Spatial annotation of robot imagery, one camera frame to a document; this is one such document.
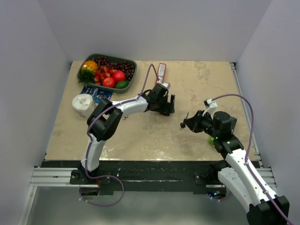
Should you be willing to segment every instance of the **green fruit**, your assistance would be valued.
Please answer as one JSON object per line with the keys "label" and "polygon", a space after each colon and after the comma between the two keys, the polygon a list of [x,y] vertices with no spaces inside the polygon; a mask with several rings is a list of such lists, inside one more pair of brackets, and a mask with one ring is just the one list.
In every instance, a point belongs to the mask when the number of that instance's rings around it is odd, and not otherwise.
{"label": "green fruit", "polygon": [[128,85],[129,85],[129,81],[120,81],[120,82],[117,82],[117,84],[114,88],[123,89],[123,88],[126,88]]}

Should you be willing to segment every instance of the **white paper roll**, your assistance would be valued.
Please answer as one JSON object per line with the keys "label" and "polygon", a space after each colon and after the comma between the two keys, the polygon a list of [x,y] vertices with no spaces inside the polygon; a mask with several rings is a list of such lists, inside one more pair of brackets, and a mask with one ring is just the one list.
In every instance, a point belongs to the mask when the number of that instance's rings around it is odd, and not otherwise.
{"label": "white paper roll", "polygon": [[89,117],[95,109],[95,102],[91,95],[81,94],[73,99],[72,106],[79,115]]}

